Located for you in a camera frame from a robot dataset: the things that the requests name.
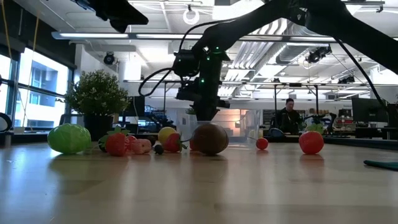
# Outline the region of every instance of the black plant pot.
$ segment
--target black plant pot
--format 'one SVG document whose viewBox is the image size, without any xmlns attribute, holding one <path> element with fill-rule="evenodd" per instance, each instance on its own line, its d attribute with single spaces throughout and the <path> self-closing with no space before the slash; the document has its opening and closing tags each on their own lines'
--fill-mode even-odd
<svg viewBox="0 0 398 224">
<path fill-rule="evenodd" d="M 95 116 L 85 115 L 85 128 L 91 134 L 92 141 L 98 141 L 107 131 L 112 130 L 113 117 L 111 116 Z"/>
</svg>

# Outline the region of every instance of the green cabbage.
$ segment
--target green cabbage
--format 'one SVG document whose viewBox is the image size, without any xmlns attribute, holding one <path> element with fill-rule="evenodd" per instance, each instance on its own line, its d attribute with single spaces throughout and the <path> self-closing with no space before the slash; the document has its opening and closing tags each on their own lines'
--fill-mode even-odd
<svg viewBox="0 0 398 224">
<path fill-rule="evenodd" d="M 47 136 L 49 146 L 64 154 L 75 154 L 91 146 L 87 129 L 77 124 L 63 124 L 53 128 Z"/>
<path fill-rule="evenodd" d="M 311 124 L 307 127 L 307 131 L 316 131 L 323 134 L 323 124 Z"/>
</svg>

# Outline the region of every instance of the green plant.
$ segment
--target green plant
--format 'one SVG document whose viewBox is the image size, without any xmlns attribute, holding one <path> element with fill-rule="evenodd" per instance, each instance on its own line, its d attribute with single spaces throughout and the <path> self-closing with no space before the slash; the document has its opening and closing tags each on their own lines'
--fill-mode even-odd
<svg viewBox="0 0 398 224">
<path fill-rule="evenodd" d="M 73 83 L 65 101 L 78 113 L 109 116 L 127 107 L 127 91 L 120 88 L 118 78 L 104 70 L 82 72 Z"/>
<path fill-rule="evenodd" d="M 193 109 L 193 108 L 188 108 L 188 109 L 186 109 L 185 110 L 185 113 L 186 114 L 190 114 L 190 115 L 195 115 L 196 113 L 195 113 L 195 110 Z"/>
</svg>

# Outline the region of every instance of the teal object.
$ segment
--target teal object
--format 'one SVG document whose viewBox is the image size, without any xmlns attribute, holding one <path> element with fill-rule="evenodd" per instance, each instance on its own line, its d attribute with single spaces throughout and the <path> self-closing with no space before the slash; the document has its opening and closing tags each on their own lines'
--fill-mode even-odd
<svg viewBox="0 0 398 224">
<path fill-rule="evenodd" d="M 398 171 L 398 162 L 363 161 L 368 166 Z"/>
<path fill-rule="evenodd" d="M 76 154 L 91 146 L 87 129 L 77 124 L 63 124 L 53 128 L 47 136 L 49 146 L 64 154 Z"/>
</svg>

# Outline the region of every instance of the brown fruit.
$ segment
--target brown fruit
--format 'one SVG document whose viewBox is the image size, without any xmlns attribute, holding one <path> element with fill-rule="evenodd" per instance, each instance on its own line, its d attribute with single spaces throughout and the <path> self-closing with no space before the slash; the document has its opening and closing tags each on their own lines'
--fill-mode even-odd
<svg viewBox="0 0 398 224">
<path fill-rule="evenodd" d="M 212 156 L 218 154 L 228 146 L 228 135 L 218 124 L 203 124 L 192 134 L 192 143 L 196 150 Z"/>
</svg>

